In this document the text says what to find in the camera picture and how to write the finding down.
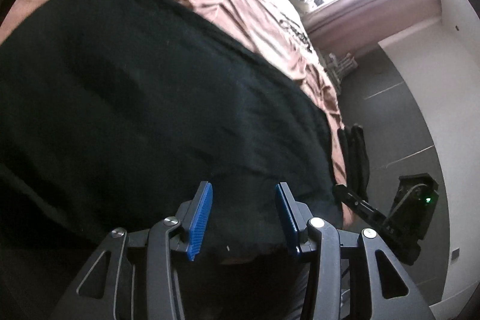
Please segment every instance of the black bag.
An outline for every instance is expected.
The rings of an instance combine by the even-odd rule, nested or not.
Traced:
[[[340,146],[345,160],[346,185],[368,202],[367,186],[370,178],[370,161],[368,159],[363,128],[355,124],[338,130]]]

